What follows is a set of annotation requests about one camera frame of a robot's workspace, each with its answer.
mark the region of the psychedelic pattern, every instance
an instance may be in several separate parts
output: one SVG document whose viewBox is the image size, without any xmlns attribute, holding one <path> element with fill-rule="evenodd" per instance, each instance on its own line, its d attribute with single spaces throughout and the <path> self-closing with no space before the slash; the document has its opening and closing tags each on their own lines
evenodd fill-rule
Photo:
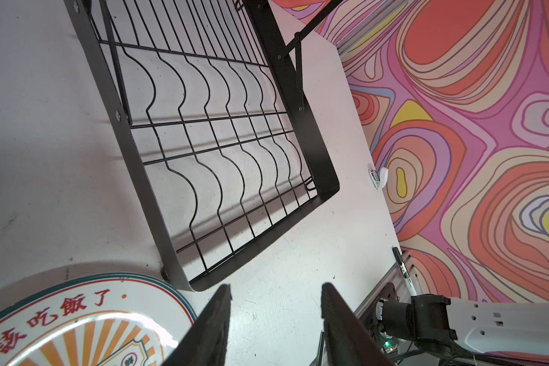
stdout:
<svg viewBox="0 0 549 366">
<path fill-rule="evenodd" d="M 337 45 L 385 1 L 317 32 Z M 410 0 L 341 60 L 424 292 L 549 302 L 549 0 Z"/>
</svg>

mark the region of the plate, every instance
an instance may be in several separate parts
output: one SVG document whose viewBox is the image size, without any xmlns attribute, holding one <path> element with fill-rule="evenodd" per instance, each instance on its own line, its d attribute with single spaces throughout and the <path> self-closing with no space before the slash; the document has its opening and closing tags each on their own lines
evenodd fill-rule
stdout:
<svg viewBox="0 0 549 366">
<path fill-rule="evenodd" d="M 167 283 L 97 274 L 0 313 L 0 365 L 160 366 L 196 319 Z"/>
</svg>

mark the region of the dish rack frame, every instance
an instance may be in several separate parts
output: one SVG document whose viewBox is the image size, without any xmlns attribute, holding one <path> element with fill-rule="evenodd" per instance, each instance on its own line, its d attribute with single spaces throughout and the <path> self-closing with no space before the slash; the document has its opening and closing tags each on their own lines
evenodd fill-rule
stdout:
<svg viewBox="0 0 549 366">
<path fill-rule="evenodd" d="M 231 5 L 237 12 L 242 11 L 242 7 L 244 7 L 245 14 L 250 20 L 255 33 L 254 36 L 266 61 L 265 65 L 260 66 L 270 69 L 274 84 L 285 107 L 285 111 L 278 113 L 286 113 L 288 116 L 308 171 L 311 174 L 310 178 L 302 182 L 302 185 L 308 191 L 316 190 L 317 195 L 310 197 L 308 201 L 300 204 L 297 209 L 286 214 L 284 218 L 272 224 L 268 229 L 255 236 L 246 244 L 236 250 L 232 249 L 232 252 L 218 263 L 209 268 L 206 267 L 202 274 L 192 280 L 188 280 L 171 242 L 163 214 L 145 170 L 145 164 L 143 164 L 142 157 L 139 154 L 137 144 L 131 132 L 132 118 L 124 89 L 124 76 L 118 61 L 118 45 L 114 38 L 112 16 L 108 10 L 106 1 L 100 0 L 103 22 L 108 39 L 108 41 L 102 41 L 100 35 L 96 35 L 97 30 L 91 15 L 91 0 L 64 0 L 75 33 L 84 49 L 90 70 L 106 108 L 154 243 L 160 254 L 163 263 L 161 274 L 172 287 L 180 290 L 203 291 L 219 283 L 241 266 L 248 263 L 339 191 L 339 181 L 334 166 L 302 89 L 300 42 L 306 36 L 306 33 L 312 30 L 317 24 L 312 24 L 311 27 L 310 25 L 306 26 L 303 32 L 305 34 L 297 33 L 295 40 L 293 40 L 296 46 L 297 63 L 299 65 L 296 71 L 289 57 L 289 48 L 293 47 L 285 44 L 268 1 L 237 0 L 235 3 L 234 0 L 231 1 Z M 329 11 L 331 11 L 331 8 L 322 12 L 318 19 L 315 19 L 314 23 L 319 23 L 325 17 L 325 13 L 329 13 Z M 116 83 L 110 70 L 111 67 L 102 51 L 102 47 L 105 47 L 106 44 L 109 46 L 112 57 Z"/>
</svg>

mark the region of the white tabletop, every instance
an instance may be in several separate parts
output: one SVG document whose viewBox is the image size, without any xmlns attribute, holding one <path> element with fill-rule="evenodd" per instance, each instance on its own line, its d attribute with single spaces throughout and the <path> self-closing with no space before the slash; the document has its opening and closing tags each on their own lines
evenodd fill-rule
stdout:
<svg viewBox="0 0 549 366">
<path fill-rule="evenodd" d="M 271 3 L 286 41 L 303 26 Z M 340 191 L 228 277 L 227 364 L 307 365 L 321 284 L 352 308 L 398 245 L 336 48 L 303 42 L 305 94 Z M 0 310 L 78 276 L 159 276 L 160 258 L 63 2 L 0 1 Z M 199 313 L 216 287 L 185 293 Z"/>
</svg>

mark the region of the black metal dish rack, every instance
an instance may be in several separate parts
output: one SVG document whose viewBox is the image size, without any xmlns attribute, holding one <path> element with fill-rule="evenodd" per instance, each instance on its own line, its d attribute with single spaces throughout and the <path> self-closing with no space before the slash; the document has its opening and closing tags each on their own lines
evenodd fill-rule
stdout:
<svg viewBox="0 0 549 366">
<path fill-rule="evenodd" d="M 264 0 L 64 2 L 173 287 L 220 282 L 337 193 L 300 61 L 332 7 L 296 71 Z"/>
</svg>

